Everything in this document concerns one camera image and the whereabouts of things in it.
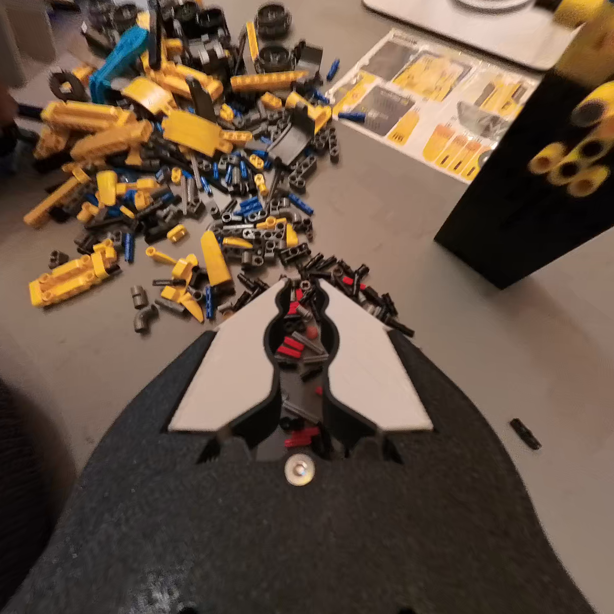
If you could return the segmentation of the yellow perforated block piece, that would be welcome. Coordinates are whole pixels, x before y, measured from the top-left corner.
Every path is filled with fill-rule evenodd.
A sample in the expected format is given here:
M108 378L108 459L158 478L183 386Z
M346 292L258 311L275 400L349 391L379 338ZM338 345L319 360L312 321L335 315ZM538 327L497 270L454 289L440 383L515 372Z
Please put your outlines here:
M68 261L29 283L35 308L46 308L87 292L119 270L117 252L104 250Z

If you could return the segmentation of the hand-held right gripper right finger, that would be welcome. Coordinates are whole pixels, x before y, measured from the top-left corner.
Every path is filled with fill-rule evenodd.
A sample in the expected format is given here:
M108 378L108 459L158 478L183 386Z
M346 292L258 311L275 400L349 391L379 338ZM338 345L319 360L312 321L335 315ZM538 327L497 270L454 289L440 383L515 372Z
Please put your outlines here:
M322 412L329 433L343 444L357 444L433 431L392 331L327 281L318 284L317 304L327 352Z

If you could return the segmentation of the long black beam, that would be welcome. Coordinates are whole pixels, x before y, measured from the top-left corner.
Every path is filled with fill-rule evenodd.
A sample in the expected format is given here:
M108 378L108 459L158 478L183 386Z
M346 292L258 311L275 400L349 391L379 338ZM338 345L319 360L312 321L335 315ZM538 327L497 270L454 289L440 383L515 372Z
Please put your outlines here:
M159 1L148 1L149 10L149 36L148 36L148 56L149 67L152 71L160 70L161 66L161 45L163 33L163 20Z

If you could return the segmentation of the pile of black red pins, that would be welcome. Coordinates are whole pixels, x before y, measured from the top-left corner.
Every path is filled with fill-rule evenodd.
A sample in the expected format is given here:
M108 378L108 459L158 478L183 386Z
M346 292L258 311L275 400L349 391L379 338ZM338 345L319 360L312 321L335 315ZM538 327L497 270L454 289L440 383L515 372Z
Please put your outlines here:
M403 345L403 343L407 341L406 336L413 336L413 331L400 325L394 319L394 316L396 315L396 311L394 309L393 303L390 303L388 299L386 298L382 298L373 289L369 287L366 287L363 290L361 289L363 277L367 275L369 272L368 267L365 265L362 265L357 270L351 270L343 262L339 262L338 267L340 269L340 274L337 276L332 276L331 280L321 279L321 280L315 280L313 282L312 293L308 296L308 298L312 298L315 301L315 306L312 309L313 313L317 317L320 318L320 322L321 322L321 317L319 314L319 307L317 304L317 289L318 289L319 282L327 281L331 283L337 289L343 291L351 300L356 302L361 308L363 308L369 314L373 315L376 319L380 320L384 325L386 325L392 331L390 333L390 337L394 345L397 347L397 351L399 352L401 345ZM290 280L288 282L288 288L289 288L288 290L288 301L289 301ZM273 328L274 337L271 339L271 344L272 344L272 349L274 351L273 352L274 355L278 352L278 346L286 343L282 340L282 338L285 337L286 335L285 329L283 326L284 324L283 320L284 320L284 317L281 318L279 324L275 325ZM322 363L322 368L323 368L323 373L324 373L325 361L327 359L327 352L324 349L321 341L320 341L320 345L317 345L317 344L313 345L312 351L316 352L318 350L324 351L324 361ZM274 358L274 361L276 365L278 366L278 368L280 369L275 358ZM281 404L280 404L280 411L281 411L282 410L281 388L280 388L280 397L281 397ZM328 452L331 449L329 440L331 438L335 440L337 439L329 433L326 426L324 425L323 412L322 412L322 420L321 420L320 426L324 430L324 434L320 436L320 439L322 440L322 449L325 449ZM392 437L391 437L392 435L393 434L388 435L386 437L363 438L357 444L343 444L341 441L339 440L338 441L341 442L341 444L344 447L344 451L351 457L355 457L355 458L376 457L378 459L403 464L401 450L399 446L392 440ZM249 449L257 447L258 445L259 444L247 444L246 443L246 446Z

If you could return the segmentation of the yellow grey sticker sheet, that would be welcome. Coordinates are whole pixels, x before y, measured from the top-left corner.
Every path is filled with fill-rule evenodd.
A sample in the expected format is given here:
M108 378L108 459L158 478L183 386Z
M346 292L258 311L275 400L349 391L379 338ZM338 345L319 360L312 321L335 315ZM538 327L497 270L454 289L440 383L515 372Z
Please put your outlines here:
M469 184L539 79L392 29L327 89L333 117Z

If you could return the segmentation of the light blue building piece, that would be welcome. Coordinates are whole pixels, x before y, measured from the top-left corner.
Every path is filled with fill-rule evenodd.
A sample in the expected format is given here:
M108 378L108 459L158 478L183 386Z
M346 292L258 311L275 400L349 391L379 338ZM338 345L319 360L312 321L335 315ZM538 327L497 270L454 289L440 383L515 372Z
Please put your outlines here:
M135 63L147 50L148 41L149 30L137 25L124 32L102 67L90 77L89 91L92 103L107 103L111 81Z

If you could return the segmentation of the single black pin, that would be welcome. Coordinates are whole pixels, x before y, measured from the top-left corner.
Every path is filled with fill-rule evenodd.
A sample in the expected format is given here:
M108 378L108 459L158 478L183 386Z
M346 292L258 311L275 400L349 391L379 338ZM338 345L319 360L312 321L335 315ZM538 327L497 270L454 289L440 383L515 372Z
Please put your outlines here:
M541 449L541 442L533 434L533 432L526 426L526 424L519 418L513 418L509 422L510 427L519 439L533 451Z

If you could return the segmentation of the white book stand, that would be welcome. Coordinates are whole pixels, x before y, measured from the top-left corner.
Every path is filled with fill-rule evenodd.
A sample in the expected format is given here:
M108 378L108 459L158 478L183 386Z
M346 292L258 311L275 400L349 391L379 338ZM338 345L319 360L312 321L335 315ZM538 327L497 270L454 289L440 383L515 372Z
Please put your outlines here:
M536 72L551 69L579 27L559 1L362 1L370 11Z

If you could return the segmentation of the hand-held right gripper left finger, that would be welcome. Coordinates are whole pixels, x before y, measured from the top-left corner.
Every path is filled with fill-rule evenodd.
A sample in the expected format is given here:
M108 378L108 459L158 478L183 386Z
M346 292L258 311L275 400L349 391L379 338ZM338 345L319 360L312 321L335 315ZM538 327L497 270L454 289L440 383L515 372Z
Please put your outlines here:
M288 282L277 281L219 325L170 419L169 432L260 444L276 430L280 371L271 339L288 307Z

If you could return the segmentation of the black yellow assembled model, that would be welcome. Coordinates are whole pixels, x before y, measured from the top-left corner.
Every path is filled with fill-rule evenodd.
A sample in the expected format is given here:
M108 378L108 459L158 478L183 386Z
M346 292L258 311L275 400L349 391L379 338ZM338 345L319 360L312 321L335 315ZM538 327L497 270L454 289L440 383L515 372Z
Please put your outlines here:
M434 241L499 289L613 228L613 1L561 1L579 31Z

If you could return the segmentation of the pile of yellow grey building pieces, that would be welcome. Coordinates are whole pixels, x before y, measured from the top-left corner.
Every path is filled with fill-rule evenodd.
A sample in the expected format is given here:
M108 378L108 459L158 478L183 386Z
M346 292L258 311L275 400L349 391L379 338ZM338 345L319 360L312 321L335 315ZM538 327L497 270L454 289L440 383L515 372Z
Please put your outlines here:
M234 294L230 258L244 271L295 266L285 329L298 338L300 319L319 321L308 298L313 282L339 275L343 262L311 256L314 210L300 197L320 154L340 160L332 106L318 91L319 58L308 63L318 50L300 41L293 70L259 73L254 21L235 45L231 37L198 36L196 20L180 24L172 7L160 4L160 70L150 69L146 50L111 81L106 104L91 102L90 77L124 32L135 25L149 30L149 11L97 3L94 28L84 23L82 34L103 64L51 74L55 99L44 108L18 106L18 117L42 125L33 149L39 171L61 168L67 175L23 220L40 228L51 219L78 219L79 257L117 252L119 270L110 278L122 271L119 254L133 263L142 236L147 256L173 271L154 281L161 287L154 304L142 288L133 289L139 334L148 333L158 308L203 323L264 293L263 280L241 273L246 291L217 306L219 296ZM73 259L52 252L50 272Z

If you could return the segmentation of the small grey sprocket wheel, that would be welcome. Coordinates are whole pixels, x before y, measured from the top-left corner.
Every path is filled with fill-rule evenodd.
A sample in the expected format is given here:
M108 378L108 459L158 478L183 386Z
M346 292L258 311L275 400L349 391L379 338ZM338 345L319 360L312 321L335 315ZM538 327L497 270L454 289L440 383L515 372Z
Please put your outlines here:
M258 51L256 69L259 73L283 73L293 68L294 55L283 45L265 45Z
M292 14L281 3L263 4L256 13L257 35L264 39L282 39L288 35Z

